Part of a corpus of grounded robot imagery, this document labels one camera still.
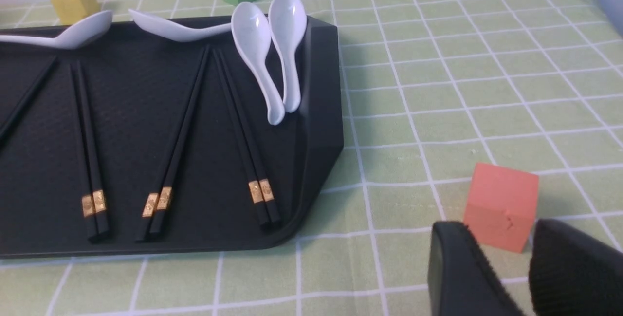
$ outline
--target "white grid line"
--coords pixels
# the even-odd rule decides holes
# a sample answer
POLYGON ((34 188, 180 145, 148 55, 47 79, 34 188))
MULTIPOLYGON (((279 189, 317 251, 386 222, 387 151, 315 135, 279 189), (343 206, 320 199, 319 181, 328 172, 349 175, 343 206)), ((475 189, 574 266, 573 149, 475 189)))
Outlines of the white grid line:
POLYGON ((216 264, 216 277, 214 282, 214 298, 212 299, 212 316, 218 316, 219 314, 219 298, 220 298, 220 279, 223 274, 223 259, 225 258, 225 252, 219 253, 219 260, 216 264))
MULTIPOLYGON (((452 82, 445 82, 443 84, 438 83, 436 85, 452 85, 452 82)), ((407 85, 409 88, 417 89, 418 85, 407 85)), ((397 88, 384 88, 383 90, 395 90, 397 88)), ((347 92, 355 92, 362 93, 362 90, 348 90, 347 92)), ((392 112, 390 114, 372 114, 372 115, 358 115, 353 116, 354 119, 377 119, 377 118, 387 118, 392 116, 405 116, 408 114, 411 115, 421 115, 421 114, 437 114, 440 112, 462 112, 462 111, 470 111, 470 110, 482 110, 482 109, 498 109, 498 108, 507 108, 507 107, 520 107, 523 105, 541 105, 541 104, 550 104, 550 103, 565 103, 565 102, 574 102, 574 101, 583 101, 583 100, 596 100, 596 99, 608 99, 608 98, 621 98, 623 97, 623 93, 616 94, 604 94, 601 96, 588 96, 588 97, 574 97, 574 98, 555 98, 555 99, 541 99, 536 101, 529 101, 525 103, 521 102, 513 102, 513 103, 502 103, 502 104, 492 104, 492 105, 476 105, 472 107, 465 108, 447 108, 447 109, 431 109, 431 110, 419 110, 416 112, 392 112)), ((607 130, 610 128, 617 128, 617 125, 610 126, 602 123, 603 130, 607 130)))
POLYGON ((56 289, 54 290, 52 299, 50 300, 50 303, 47 305, 47 309, 45 310, 45 316, 52 316, 54 307, 56 306, 56 301, 58 300, 58 296, 60 296, 60 292, 63 290, 63 287, 65 283, 67 282, 69 273, 72 271, 74 261, 75 261, 75 258, 71 258, 69 260, 69 263, 67 264, 67 267, 65 268, 65 271, 63 272, 63 275, 60 277, 60 281, 58 281, 58 285, 56 286, 56 289))
POLYGON ((15 24, 15 28, 18 28, 20 25, 22 25, 22 23, 24 23, 24 20, 26 19, 26 17, 28 17, 28 15, 31 13, 31 10, 33 10, 33 8, 34 8, 34 4, 28 7, 28 9, 24 12, 24 15, 22 16, 22 19, 20 19, 15 24))
MULTIPOLYGON (((516 284, 516 283, 526 283, 528 281, 527 277, 520 278, 502 278, 500 282, 504 285, 516 284)), ((415 285, 405 285, 403 287, 389 287, 385 290, 381 289, 372 289, 372 290, 337 290, 332 292, 311 292, 305 293, 301 295, 302 299, 308 298, 321 298, 321 297, 370 297, 377 296, 382 293, 401 293, 401 292, 414 292, 417 290, 427 290, 427 284, 415 284, 415 285)), ((286 303, 296 301, 296 296, 287 296, 280 298, 271 298, 265 300, 254 300, 250 302, 236 302, 236 303, 227 303, 219 305, 219 309, 238 309, 242 307, 256 307, 263 305, 273 305, 279 303, 286 303)), ((209 311, 214 309, 213 305, 198 305, 191 307, 171 307, 167 309, 151 309, 151 310, 140 310, 135 314, 137 316, 147 316, 147 315, 163 315, 163 314, 184 314, 187 312, 201 312, 201 311, 209 311)), ((93 313, 93 314, 78 314, 78 316, 131 316, 128 312, 106 312, 106 313, 93 313)))
MULTIPOLYGON (((420 11, 420 8, 418 7, 418 4, 416 3, 415 0, 413 0, 413 3, 414 3, 416 9, 418 10, 418 12, 419 12, 419 14, 421 16, 422 12, 420 11)), ((419 142, 420 138, 419 138, 418 130, 416 130, 416 125, 415 125, 415 123, 413 121, 413 118, 409 114, 409 103, 407 103, 407 99, 406 99, 406 97, 404 95, 403 87, 402 87, 400 78, 398 76, 398 71, 396 70, 396 65, 394 65, 394 59, 392 57, 391 50, 389 49, 389 45, 387 43, 387 37, 385 36, 385 28, 383 28, 383 24, 381 23, 381 18, 379 16, 378 10, 376 8, 374 8, 374 14, 376 15, 376 20, 377 20, 377 23, 378 23, 379 28, 381 30, 381 36, 383 37, 383 42, 385 43, 385 51, 387 51, 387 57, 389 58, 389 63, 390 63, 390 66, 392 68, 392 72, 394 74, 394 79, 396 79, 396 84, 398 85, 398 92, 400 93, 400 97, 401 97, 401 100, 403 102, 403 107, 404 107, 405 111, 407 111, 407 118, 409 119, 409 126, 411 127, 411 132, 412 132, 413 137, 416 140, 416 142, 419 142)), ((430 167, 429 167, 429 163, 428 163, 428 161, 426 159, 425 152, 423 151, 423 147, 419 146, 418 148, 419 148, 419 152, 420 152, 420 158, 422 159, 422 164, 423 164, 423 167, 424 167, 424 171, 426 173, 426 177, 427 177, 427 179, 429 181, 431 181, 432 180, 432 172, 430 172, 430 167)), ((433 194, 433 198, 435 199, 435 204, 436 204, 437 210, 439 212, 439 217, 442 220, 445 220, 446 216, 445 216, 445 212, 443 211, 443 207, 441 206, 441 200, 439 198, 439 193, 438 193, 437 188, 435 188, 435 185, 433 183, 430 183, 430 190, 431 190, 431 192, 433 194)))
POLYGON ((216 8, 216 0, 212 2, 212 9, 210 10, 210 17, 214 16, 214 8, 216 8))
MULTIPOLYGON (((396 63, 398 65, 400 64, 409 64, 409 61, 402 61, 401 63, 396 63)), ((382 65, 389 65, 389 63, 379 63, 379 64, 370 64, 370 65, 358 65, 358 66, 351 66, 351 67, 344 67, 345 69, 352 69, 352 68, 365 68, 365 67, 378 67, 378 66, 382 66, 382 65)), ((574 74, 574 73, 583 73, 583 72, 599 72, 599 71, 605 71, 605 70, 612 70, 612 68, 610 67, 601 67, 601 68, 588 68, 588 69, 581 69, 581 70, 565 70, 563 71, 564 74, 574 74)), ((549 73, 533 73, 533 74, 513 74, 513 75, 508 75, 510 78, 522 78, 522 77, 536 77, 536 76, 555 76, 558 75, 558 73, 556 72, 549 72, 549 73)), ((454 81, 457 83, 467 83, 467 82, 476 82, 476 81, 491 81, 491 80, 496 80, 496 79, 504 79, 504 76, 493 76, 493 77, 487 77, 487 78, 468 78, 468 79, 455 79, 454 81)), ((423 83, 410 83, 408 85, 404 85, 405 87, 422 87, 422 86, 434 86, 434 85, 449 85, 451 84, 451 81, 435 81, 435 82, 423 82, 423 83)), ((373 91, 373 90, 388 90, 388 89, 394 89, 394 88, 398 88, 397 86, 382 86, 382 87, 368 87, 368 88, 350 88, 349 90, 345 90, 344 91, 353 91, 353 92, 362 92, 362 91, 373 91)))
MULTIPOLYGON (((508 8, 508 10, 512 13, 512 15, 518 19, 516 17, 515 12, 510 10, 510 7, 508 6, 508 4, 506 3, 505 0, 501 0, 502 3, 504 3, 505 7, 508 8)), ((465 12, 465 14, 467 15, 467 19, 469 19, 469 21, 472 21, 472 19, 469 17, 469 15, 467 14, 467 12, 465 12)), ((534 38, 534 36, 532 36, 532 32, 530 32, 528 30, 527 27, 525 27, 525 25, 523 25, 523 23, 520 22, 520 25, 522 25, 525 30, 526 30, 526 34, 528 34, 528 36, 530 36, 530 39, 532 39, 532 41, 536 44, 537 47, 539 47, 541 49, 541 52, 543 53, 543 55, 545 55, 545 57, 547 57, 547 59, 549 60, 549 62, 552 64, 552 66, 554 66, 558 72, 560 73, 560 75, 563 76, 563 78, 567 78, 565 75, 562 74, 562 72, 558 69, 558 66, 554 63, 554 61, 551 59, 551 57, 547 54, 547 51, 543 49, 543 47, 541 47, 541 44, 534 38)), ((506 74, 506 70, 504 69, 504 67, 500 64, 500 61, 498 61, 497 57, 494 56, 494 59, 496 61, 496 63, 498 64, 498 66, 500 67, 501 71, 504 72, 504 74, 506 74)), ((517 87, 514 85, 512 79, 510 77, 507 77, 508 83, 511 84, 511 87, 513 88, 513 90, 516 92, 517 96, 520 98, 520 100, 522 102, 525 102, 525 100, 523 99, 523 96, 521 95, 521 93, 519 92, 519 90, 517 90, 517 87)), ((525 105, 526 110, 528 111, 528 113, 530 114, 530 116, 532 117, 532 120, 534 121, 534 123, 536 123, 537 127, 542 131, 545 132, 545 128, 543 128, 543 126, 541 125, 541 123, 538 121, 538 119, 536 118, 536 115, 534 115, 534 112, 532 112, 532 109, 530 108, 529 105, 525 105)), ((552 139, 550 138, 549 135, 545 135, 545 138, 547 139, 547 141, 549 142, 550 146, 554 149, 554 152, 556 153, 556 155, 558 156, 558 158, 563 162, 563 165, 565 166, 565 168, 569 167, 569 164, 567 162, 567 160, 563 157, 562 153, 559 151, 558 147, 556 146, 556 144, 554 143, 554 141, 552 141, 552 139)), ((584 188, 582 187, 582 185, 580 184, 580 182, 578 181, 578 179, 576 178, 576 176, 574 176, 574 174, 572 172, 569 172, 569 176, 572 180, 572 182, 574 182, 574 184, 576 185, 576 187, 578 187, 578 190, 580 191, 580 193, 582 194, 583 198, 586 201, 586 204, 589 206, 590 211, 593 214, 596 214, 598 211, 595 208, 595 205, 592 203, 592 200, 590 200, 590 197, 586 194, 584 188)), ((608 228, 608 226, 605 224, 605 222, 603 221, 603 219, 601 218, 597 218, 601 227, 604 229, 606 235, 608 236, 608 238, 610 238, 610 240, 614 243, 615 247, 618 250, 621 250, 621 246, 619 245, 619 243, 617 242, 616 238, 614 237, 614 235, 612 234, 612 232, 610 232, 610 229, 608 228)))
MULTIPOLYGON (((527 138, 527 137, 553 136, 557 134, 579 134, 579 133, 607 131, 607 130, 623 130, 623 126, 617 126, 613 128, 594 127, 594 128, 576 129, 576 130, 558 130, 558 131, 546 131, 546 132, 532 132, 532 133, 524 133, 524 134, 508 134, 508 135, 503 135, 503 136, 487 136, 487 137, 482 137, 482 138, 452 139, 450 141, 419 141, 419 142, 394 143, 391 145, 360 146, 359 148, 360 149, 385 149, 385 148, 409 147, 409 146, 418 146, 418 145, 456 145, 460 143, 474 143, 474 142, 479 142, 483 140, 494 141, 498 139, 518 139, 518 138, 527 138)), ((346 146, 344 147, 344 149, 354 149, 354 147, 346 146)))
POLYGON ((143 262, 141 262, 141 267, 138 270, 138 275, 136 276, 136 282, 134 282, 134 288, 132 289, 132 298, 129 300, 129 312, 132 313, 136 309, 136 301, 138 300, 138 292, 141 290, 141 283, 143 282, 143 276, 145 275, 145 270, 147 269, 147 264, 149 263, 149 257, 144 257, 143 262))
MULTIPOLYGON (((335 5, 333 3, 333 0, 331 1, 331 8, 333 9, 333 21, 337 21, 336 20, 336 15, 335 15, 335 5)), ((338 37, 338 55, 340 57, 340 61, 344 61, 343 55, 342 55, 342 49, 340 47, 340 38, 338 37)), ((347 77, 344 74, 344 70, 342 69, 342 77, 344 79, 344 86, 346 88, 348 88, 348 81, 347 81, 347 77)), ((347 104, 348 104, 348 112, 349 115, 352 116, 352 105, 351 105, 351 100, 350 100, 350 96, 347 94, 347 104)), ((351 120, 351 128, 352 128, 352 135, 354 138, 354 145, 355 147, 359 146, 358 140, 357 140, 357 131, 354 129, 354 121, 351 120)), ((361 177, 361 182, 364 183, 366 181, 365 178, 365 172, 363 169, 363 160, 361 158, 361 151, 359 149, 356 149, 356 154, 357 154, 357 162, 359 165, 359 172, 360 172, 360 177, 361 177)), ((372 222, 372 209, 370 207, 370 199, 368 197, 368 193, 367 193, 367 187, 363 187, 363 196, 365 199, 365 206, 366 206, 366 216, 367 216, 367 225, 369 227, 369 229, 374 229, 374 223, 372 222)), ((374 258, 374 268, 376 269, 376 279, 377 279, 377 283, 379 285, 379 289, 383 290, 384 289, 384 283, 383 283, 383 272, 381 270, 381 263, 379 260, 379 251, 378 251, 378 247, 376 245, 376 236, 374 234, 370 235, 370 241, 372 244, 372 256, 374 258)), ((385 296, 385 294, 381 294, 381 307, 383 309, 383 315, 384 316, 388 316, 389 311, 387 308, 387 297, 385 296)))
POLYGON ((179 4, 180 4, 180 0, 175 0, 175 5, 173 5, 173 10, 171 10, 171 16, 169 17, 170 19, 173 19, 175 17, 175 12, 178 11, 179 4))
POLYGON ((301 239, 299 235, 296 235, 296 316, 303 315, 303 302, 301 296, 303 295, 303 265, 301 260, 301 239))
MULTIPOLYGON (((420 16, 423 16, 423 12, 420 9, 420 7, 418 6, 418 3, 416 0, 413 0, 414 5, 416 6, 416 9, 418 10, 420 16)), ((447 74, 447 76, 450 78, 450 83, 452 83, 452 87, 454 87, 454 91, 456 92, 456 94, 458 95, 458 99, 461 102, 461 105, 463 106, 463 110, 465 111, 465 113, 467 114, 467 118, 469 118, 470 123, 472 123, 472 127, 474 128, 474 131, 476 132, 476 135, 478 136, 478 139, 480 139, 480 143, 482 144, 483 149, 485 149, 485 152, 487 154, 487 157, 489 158, 489 160, 491 161, 492 164, 497 165, 497 162, 495 161, 494 155, 491 153, 491 149, 489 149, 489 146, 487 145, 487 142, 485 142, 485 140, 483 139, 483 136, 480 132, 480 128, 478 128, 478 125, 476 124, 476 120, 474 120, 474 116, 472 115, 472 113, 470 112, 470 110, 467 108, 467 103, 465 103, 465 98, 463 98, 463 94, 461 94, 461 91, 458 89, 458 85, 456 84, 456 81, 454 81, 454 76, 452 75, 452 72, 450 71, 450 68, 448 68, 447 63, 445 62, 445 58, 441 49, 439 48, 439 45, 437 44, 437 39, 434 37, 432 30, 430 30, 430 27, 428 26, 428 24, 426 23, 426 21, 423 22, 424 27, 426 28, 426 31, 428 32, 429 36, 432 37, 432 43, 435 47, 435 50, 438 54, 438 56, 441 59, 441 63, 443 65, 443 69, 445 70, 445 73, 447 74)))
MULTIPOLYGON (((483 37, 482 33, 478 31, 478 29, 476 29, 476 35, 480 36, 480 39, 482 39, 483 43, 485 43, 485 47, 489 47, 489 44, 485 41, 485 38, 483 37)), ((405 41, 421 41, 421 40, 434 40, 435 37, 428 37, 428 38, 423 38, 423 39, 405 39, 405 41)), ((615 42, 621 42, 620 39, 615 39, 612 41, 605 41, 605 42, 601 42, 598 43, 597 45, 605 45, 608 43, 615 43, 615 42)), ((369 45, 382 45, 384 44, 384 42, 375 42, 375 43, 370 43, 369 45)), ((491 48, 488 48, 488 52, 487 53, 481 53, 481 54, 468 54, 468 55, 452 55, 452 56, 438 56, 436 58, 423 58, 423 59, 406 59, 406 60, 400 60, 400 61, 396 61, 396 63, 421 63, 421 62, 425 62, 425 61, 438 61, 440 59, 445 59, 445 60, 449 60, 449 59, 465 59, 465 58, 477 58, 477 57, 482 57, 482 56, 493 56, 494 59, 497 61, 496 56, 498 55, 514 55, 514 54, 523 54, 523 53, 534 53, 534 52, 549 52, 549 51, 559 51, 559 50, 569 50, 569 49, 573 49, 573 48, 586 48, 589 47, 589 45, 572 45, 572 46, 565 46, 565 47, 551 47, 551 48, 534 48, 534 49, 529 49, 529 50, 516 50, 516 51, 508 51, 508 52, 494 52, 493 50, 491 50, 491 48)), ((362 68, 362 67, 371 67, 374 65, 387 65, 388 63, 371 63, 371 64, 362 64, 362 65, 344 65, 344 68, 362 68)))
MULTIPOLYGON (((572 25, 568 25, 568 24, 564 24, 564 25, 553 25, 550 27, 538 27, 538 28, 532 28, 531 30, 539 30, 542 28, 563 28, 563 27, 569 27, 569 28, 573 28, 572 25)), ((501 33, 505 33, 505 32, 523 32, 525 31, 524 28, 518 28, 518 29, 507 29, 507 30, 496 30, 496 31, 487 31, 487 32, 483 32, 484 35, 489 35, 489 34, 501 34, 501 33)), ((477 36, 476 32, 471 32, 469 34, 455 34, 455 35, 442 35, 442 36, 432 36, 432 34, 430 34, 430 36, 426 36, 426 37, 418 37, 418 38, 404 38, 404 39, 388 39, 387 43, 400 43, 400 42, 414 42, 414 41, 428 41, 430 39, 438 39, 438 38, 458 38, 458 37, 465 37, 465 36, 477 36)), ((621 42, 621 39, 611 39, 610 41, 602 41, 599 43, 594 43, 594 45, 606 45, 608 43, 616 43, 616 42, 621 42)), ((371 45, 378 45, 380 43, 383 43, 383 41, 374 41, 374 42, 366 42, 366 43, 349 43, 347 45, 343 45, 342 47, 360 47, 360 46, 371 46, 371 45)), ((572 45, 572 46, 564 46, 564 47, 549 47, 546 48, 547 50, 565 50, 568 48, 581 48, 581 47, 590 47, 589 45, 572 45)), ((523 52, 535 52, 538 50, 509 50, 509 51, 498 51, 496 52, 496 54, 514 54, 514 53, 523 53, 523 52)), ((446 56, 445 58, 461 58, 461 57, 466 57, 466 56, 446 56)))

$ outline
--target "spoon bowl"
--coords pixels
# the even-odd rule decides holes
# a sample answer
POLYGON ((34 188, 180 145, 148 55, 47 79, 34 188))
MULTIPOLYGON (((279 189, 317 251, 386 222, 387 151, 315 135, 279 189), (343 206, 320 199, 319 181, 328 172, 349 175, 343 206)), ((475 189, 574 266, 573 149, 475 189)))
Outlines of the spoon bowl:
POLYGON ((33 37, 22 35, 0 35, 0 42, 20 43, 60 50, 75 50, 106 34, 113 21, 113 12, 104 10, 78 21, 66 28, 60 35, 50 37, 33 37))
POLYGON ((231 23, 207 28, 189 28, 153 14, 129 10, 134 23, 141 29, 176 42, 191 42, 231 31, 231 23))
POLYGON ((307 29, 307 14, 301 0, 273 0, 269 8, 271 36, 281 59, 283 105, 294 112, 301 103, 301 88, 294 54, 307 29))
POLYGON ((285 116, 285 110, 266 68, 266 56, 271 49, 271 28, 262 10, 253 3, 238 4, 232 14, 232 36, 240 57, 262 90, 269 123, 278 125, 285 116))

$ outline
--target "yellow cube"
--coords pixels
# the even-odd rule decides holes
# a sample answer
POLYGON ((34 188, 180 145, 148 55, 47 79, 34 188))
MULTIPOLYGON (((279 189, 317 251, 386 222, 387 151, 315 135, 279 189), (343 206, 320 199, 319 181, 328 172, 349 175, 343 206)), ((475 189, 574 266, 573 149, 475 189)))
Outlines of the yellow cube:
POLYGON ((97 0, 50 0, 63 25, 76 23, 100 11, 97 0))

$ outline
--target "orange cube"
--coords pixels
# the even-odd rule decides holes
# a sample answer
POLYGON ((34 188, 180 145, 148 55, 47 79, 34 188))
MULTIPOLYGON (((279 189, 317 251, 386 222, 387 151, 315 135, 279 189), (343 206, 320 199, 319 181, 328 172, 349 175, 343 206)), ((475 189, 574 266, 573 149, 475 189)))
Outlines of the orange cube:
POLYGON ((479 243, 521 252, 536 218, 538 192, 535 174, 478 163, 463 223, 479 243))

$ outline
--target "spoon handle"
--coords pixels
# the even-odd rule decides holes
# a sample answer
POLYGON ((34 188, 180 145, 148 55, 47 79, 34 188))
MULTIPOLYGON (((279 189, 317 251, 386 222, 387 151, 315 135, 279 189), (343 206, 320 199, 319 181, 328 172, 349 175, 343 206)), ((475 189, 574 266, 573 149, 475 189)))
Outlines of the spoon handle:
POLYGON ((285 111, 295 112, 301 104, 301 87, 298 83, 294 52, 287 54, 281 61, 283 72, 283 105, 285 111))
POLYGON ((35 45, 35 46, 43 46, 43 47, 54 47, 54 39, 47 38, 47 37, 0 35, 0 42, 21 43, 23 45, 35 45))
POLYGON ((260 85, 264 100, 266 101, 269 123, 271 125, 278 125, 285 116, 285 109, 283 108, 283 102, 279 96, 279 91, 276 90, 275 83, 264 63, 257 64, 256 69, 257 71, 254 72, 254 75, 256 76, 257 83, 260 85))

